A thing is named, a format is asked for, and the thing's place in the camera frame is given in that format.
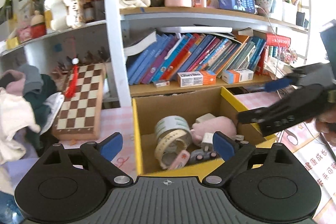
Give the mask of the person's right hand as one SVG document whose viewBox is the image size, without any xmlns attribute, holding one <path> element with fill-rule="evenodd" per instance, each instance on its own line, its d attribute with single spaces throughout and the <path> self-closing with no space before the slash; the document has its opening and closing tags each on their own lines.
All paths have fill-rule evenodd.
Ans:
<svg viewBox="0 0 336 224">
<path fill-rule="evenodd" d="M 336 113 L 335 108 L 330 109 L 323 114 L 320 114 L 317 118 L 310 118 L 306 120 L 307 123 L 315 120 L 315 129 L 324 134 L 326 140 L 335 145 L 336 133 L 329 129 L 328 124 L 333 124 L 336 122 L 335 119 Z"/>
</svg>

